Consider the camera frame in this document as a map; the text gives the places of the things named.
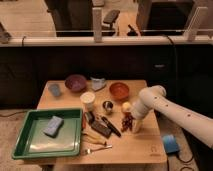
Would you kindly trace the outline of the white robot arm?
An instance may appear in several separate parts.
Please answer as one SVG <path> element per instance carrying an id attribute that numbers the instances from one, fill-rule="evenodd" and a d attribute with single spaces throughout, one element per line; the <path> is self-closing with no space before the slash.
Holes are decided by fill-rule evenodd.
<path id="1" fill-rule="evenodd" d="M 154 109 L 213 149 L 213 119 L 173 103 L 165 96 L 166 90 L 160 85 L 141 89 L 131 106 L 132 116 L 141 120 Z"/>

